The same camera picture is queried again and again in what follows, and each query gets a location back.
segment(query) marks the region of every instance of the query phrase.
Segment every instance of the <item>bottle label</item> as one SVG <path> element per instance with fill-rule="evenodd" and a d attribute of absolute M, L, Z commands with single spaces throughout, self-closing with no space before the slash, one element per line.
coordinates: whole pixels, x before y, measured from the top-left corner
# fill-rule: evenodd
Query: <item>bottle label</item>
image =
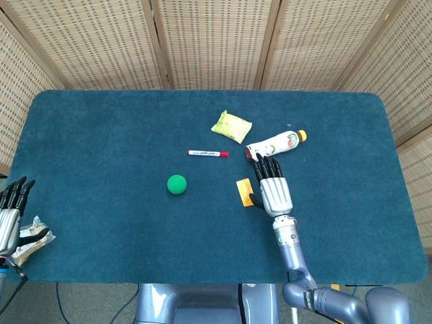
<path fill-rule="evenodd" d="M 262 142 L 250 144 L 246 148 L 249 151 L 250 158 L 257 161 L 257 153 L 263 157 L 269 157 L 280 152 L 292 150 L 297 147 L 299 142 L 300 139 L 297 133 L 288 131 Z"/>

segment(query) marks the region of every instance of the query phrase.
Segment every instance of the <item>marker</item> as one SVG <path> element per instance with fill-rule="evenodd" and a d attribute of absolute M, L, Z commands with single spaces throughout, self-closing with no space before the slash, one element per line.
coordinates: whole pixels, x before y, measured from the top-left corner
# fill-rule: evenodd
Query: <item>marker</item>
<path fill-rule="evenodd" d="M 188 155 L 202 155 L 206 157 L 229 157 L 228 152 L 210 152 L 210 151 L 188 151 Z"/>

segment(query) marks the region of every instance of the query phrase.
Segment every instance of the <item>robot finger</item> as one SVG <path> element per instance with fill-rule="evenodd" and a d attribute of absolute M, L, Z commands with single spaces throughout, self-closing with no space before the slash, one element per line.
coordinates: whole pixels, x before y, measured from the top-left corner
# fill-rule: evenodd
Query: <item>robot finger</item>
<path fill-rule="evenodd" d="M 271 162 L 269 157 L 264 157 L 264 161 L 265 161 L 265 164 L 267 165 L 267 168 L 269 169 L 270 178 L 276 178 L 275 168 L 273 166 L 273 162 Z"/>
<path fill-rule="evenodd" d="M 277 162 L 277 159 L 275 159 L 274 157 L 272 157 L 271 158 L 271 162 L 273 162 L 273 166 L 275 168 L 276 177 L 283 178 L 284 176 L 282 175 L 281 165 L 279 164 L 279 162 Z"/>
<path fill-rule="evenodd" d="M 252 201 L 252 204 L 254 204 L 255 207 L 264 209 L 263 202 L 261 200 L 259 200 L 257 198 L 257 196 L 255 196 L 254 194 L 249 194 L 249 198 L 250 198 L 250 201 Z"/>
<path fill-rule="evenodd" d="M 21 211 L 21 216 L 24 213 L 24 209 L 26 208 L 27 205 L 27 196 L 30 192 L 30 189 L 34 186 L 35 183 L 36 183 L 35 180 L 29 181 L 21 189 L 20 197 L 15 206 L 15 208 Z"/>
<path fill-rule="evenodd" d="M 270 178 L 269 177 L 269 172 L 267 171 L 267 167 L 265 165 L 263 157 L 259 153 L 256 154 L 256 157 L 258 158 L 259 166 L 260 166 L 260 168 L 261 168 L 261 170 L 263 172 L 263 178 L 264 179 Z"/>
<path fill-rule="evenodd" d="M 39 233 L 32 236 L 26 236 L 24 238 L 19 238 L 18 240 L 18 246 L 24 246 L 30 243 L 38 242 L 39 240 L 42 240 L 49 232 L 49 228 L 42 229 Z"/>
<path fill-rule="evenodd" d="M 16 202 L 20 197 L 22 184 L 27 180 L 27 177 L 24 176 L 20 178 L 14 185 L 11 191 L 11 197 L 9 198 L 9 202 L 7 204 L 7 208 L 15 208 Z"/>
<path fill-rule="evenodd" d="M 261 174 L 261 170 L 259 169 L 259 165 L 254 160 L 251 160 L 252 166 L 254 167 L 256 179 L 258 180 L 258 183 L 263 179 L 263 175 Z"/>
<path fill-rule="evenodd" d="M 11 197 L 12 188 L 14 185 L 15 185 L 15 182 L 12 182 L 3 191 L 3 194 L 1 195 L 1 199 L 0 199 L 0 209 L 4 209 L 7 207 L 7 204 L 9 203 L 9 199 Z"/>

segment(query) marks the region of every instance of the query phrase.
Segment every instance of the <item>plastic bottle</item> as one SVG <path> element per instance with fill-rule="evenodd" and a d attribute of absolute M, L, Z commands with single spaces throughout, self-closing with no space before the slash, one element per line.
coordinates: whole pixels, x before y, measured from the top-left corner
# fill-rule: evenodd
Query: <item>plastic bottle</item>
<path fill-rule="evenodd" d="M 257 153 L 263 157 L 269 157 L 280 152 L 292 150 L 298 146 L 298 143 L 304 142 L 307 138 L 304 130 L 287 132 L 278 134 L 272 138 L 268 138 L 262 142 L 249 144 L 246 146 L 245 153 L 248 159 L 257 159 Z"/>

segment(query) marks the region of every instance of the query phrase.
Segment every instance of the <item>robotic arm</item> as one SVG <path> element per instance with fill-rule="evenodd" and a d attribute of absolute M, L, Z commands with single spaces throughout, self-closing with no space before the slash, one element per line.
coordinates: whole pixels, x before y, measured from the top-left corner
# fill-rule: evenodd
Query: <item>robotic arm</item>
<path fill-rule="evenodd" d="M 39 241 L 49 232 L 45 228 L 37 235 L 20 237 L 21 219 L 27 204 L 27 196 L 35 181 L 26 182 L 26 177 L 22 177 L 16 182 L 12 182 L 3 192 L 0 192 L 0 298 L 3 294 L 3 287 L 6 279 L 8 265 L 6 261 L 16 270 L 21 277 L 21 282 L 12 294 L 11 298 L 0 310 L 0 315 L 7 308 L 14 296 L 27 282 L 27 276 L 22 269 L 12 260 L 12 254 L 17 247 L 24 246 Z"/>
<path fill-rule="evenodd" d="M 410 324 L 408 300 L 393 288 L 377 287 L 369 290 L 366 304 L 349 294 L 331 288 L 318 288 L 304 261 L 296 220 L 292 210 L 290 190 L 279 163 L 274 158 L 256 155 L 251 160 L 259 181 L 261 202 L 254 194 L 250 199 L 274 218 L 273 230 L 282 253 L 288 275 L 296 279 L 282 288 L 285 302 L 294 308 L 304 308 L 317 314 L 352 324 Z"/>

